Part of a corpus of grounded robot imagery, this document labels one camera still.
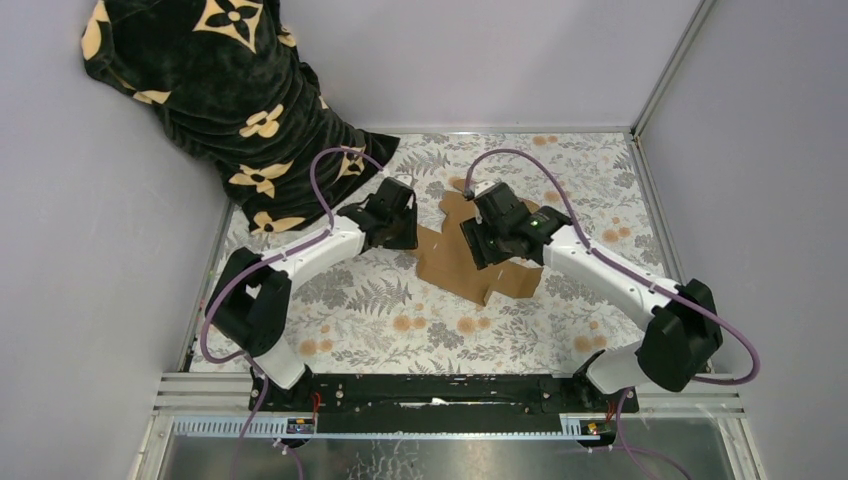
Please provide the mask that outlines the brown cardboard box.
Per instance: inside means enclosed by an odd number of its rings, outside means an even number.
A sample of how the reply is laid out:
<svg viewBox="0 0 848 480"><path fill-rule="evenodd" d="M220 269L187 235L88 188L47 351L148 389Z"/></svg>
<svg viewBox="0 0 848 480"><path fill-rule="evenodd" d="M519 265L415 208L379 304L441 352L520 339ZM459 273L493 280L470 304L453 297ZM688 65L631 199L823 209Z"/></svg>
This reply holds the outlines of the brown cardboard box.
<svg viewBox="0 0 848 480"><path fill-rule="evenodd" d="M419 279L478 305L497 292L513 299L531 298L542 277L540 267L507 261L479 270L461 231L460 223L475 217L472 202L456 191L444 194L439 208L445 214L439 231L417 227Z"/></svg>

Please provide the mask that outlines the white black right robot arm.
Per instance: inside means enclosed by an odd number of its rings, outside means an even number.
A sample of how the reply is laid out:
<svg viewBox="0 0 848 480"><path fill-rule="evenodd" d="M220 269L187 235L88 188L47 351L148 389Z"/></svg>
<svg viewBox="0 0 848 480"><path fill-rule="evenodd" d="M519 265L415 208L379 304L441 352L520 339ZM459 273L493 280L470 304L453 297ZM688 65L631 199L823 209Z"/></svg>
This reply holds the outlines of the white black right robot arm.
<svg viewBox="0 0 848 480"><path fill-rule="evenodd" d="M622 311L642 331L641 339L594 354L577 370L575 402L597 412L626 387L653 383L682 391L723 343L710 319L709 289L644 273L605 248L579 237L572 219L551 207L532 212L503 182L482 182L465 196L475 214L461 229L477 268L531 260L568 275Z"/></svg>

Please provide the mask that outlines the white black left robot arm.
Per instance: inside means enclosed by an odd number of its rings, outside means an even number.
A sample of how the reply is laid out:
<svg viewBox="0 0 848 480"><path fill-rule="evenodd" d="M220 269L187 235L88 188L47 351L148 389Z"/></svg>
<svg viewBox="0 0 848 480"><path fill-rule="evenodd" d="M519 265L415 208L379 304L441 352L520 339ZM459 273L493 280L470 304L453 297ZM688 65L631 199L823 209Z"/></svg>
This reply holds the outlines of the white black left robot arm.
<svg viewBox="0 0 848 480"><path fill-rule="evenodd" d="M311 387L302 378L306 364L284 337L292 294L369 250L416 249L417 213L414 190L386 178L365 200L339 208L329 227L295 245L262 254L237 250L215 287L205 325L215 327L253 362L273 384L272 398L282 408L301 409Z"/></svg>

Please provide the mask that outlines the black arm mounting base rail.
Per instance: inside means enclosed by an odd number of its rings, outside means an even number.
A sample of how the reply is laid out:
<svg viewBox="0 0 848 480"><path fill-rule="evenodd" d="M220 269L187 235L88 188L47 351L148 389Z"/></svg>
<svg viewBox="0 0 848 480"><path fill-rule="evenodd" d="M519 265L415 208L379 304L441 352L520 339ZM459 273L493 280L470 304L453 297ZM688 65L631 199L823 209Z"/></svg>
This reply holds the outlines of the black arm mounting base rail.
<svg viewBox="0 0 848 480"><path fill-rule="evenodd" d="M303 412L308 418L325 416L346 421L386 418L395 423L412 416L432 420L449 418L490 425L519 416L586 414L592 419L613 417L621 407L636 413L634 394L603 394L582 379L550 374L529 375L421 375L318 374L307 372L290 390L259 376L248 405L262 412Z"/></svg>

